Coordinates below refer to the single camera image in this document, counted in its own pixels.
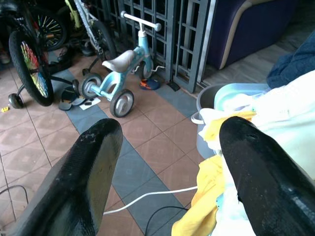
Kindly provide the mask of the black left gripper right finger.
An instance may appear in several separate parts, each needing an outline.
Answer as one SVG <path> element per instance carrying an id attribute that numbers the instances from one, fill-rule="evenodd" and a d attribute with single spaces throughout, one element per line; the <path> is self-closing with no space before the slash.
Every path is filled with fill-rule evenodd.
<path id="1" fill-rule="evenodd" d="M 258 236 L 312 236 L 315 183 L 285 150 L 250 121 L 223 122 L 220 146 L 238 199 Z"/>

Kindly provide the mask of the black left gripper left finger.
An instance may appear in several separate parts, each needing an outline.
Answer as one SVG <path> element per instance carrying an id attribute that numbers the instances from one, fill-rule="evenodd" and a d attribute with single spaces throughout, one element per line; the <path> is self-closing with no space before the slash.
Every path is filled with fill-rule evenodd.
<path id="1" fill-rule="evenodd" d="M 10 236 L 95 236 L 123 143 L 120 123 L 104 118 L 52 167 Z"/>

